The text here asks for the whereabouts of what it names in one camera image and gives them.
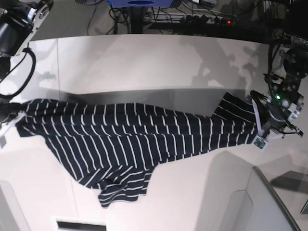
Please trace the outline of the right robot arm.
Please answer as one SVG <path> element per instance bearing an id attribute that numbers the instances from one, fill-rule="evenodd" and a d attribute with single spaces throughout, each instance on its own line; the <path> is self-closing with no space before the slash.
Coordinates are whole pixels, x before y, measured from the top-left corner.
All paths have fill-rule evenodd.
<path id="1" fill-rule="evenodd" d="M 0 2 L 0 80 L 14 70 L 11 58 L 24 53 L 32 59 L 30 72 L 15 93 L 0 95 L 0 147 L 6 144 L 5 134 L 25 116 L 18 103 L 10 100 L 20 94 L 31 80 L 36 68 L 36 56 L 28 44 L 50 13 L 52 0 L 2 0 Z"/>

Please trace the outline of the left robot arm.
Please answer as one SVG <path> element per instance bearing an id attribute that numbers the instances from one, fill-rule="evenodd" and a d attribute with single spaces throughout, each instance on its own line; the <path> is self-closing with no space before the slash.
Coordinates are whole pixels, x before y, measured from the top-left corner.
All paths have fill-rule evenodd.
<path id="1" fill-rule="evenodd" d="M 252 143 L 264 149 L 269 141 L 303 131 L 293 125 L 304 107 L 304 97 L 298 91 L 308 75 L 308 41 L 291 36 L 291 48 L 281 50 L 282 39 L 273 41 L 268 51 L 268 71 L 264 80 L 267 95 L 250 92 L 257 123 L 257 135 Z"/>

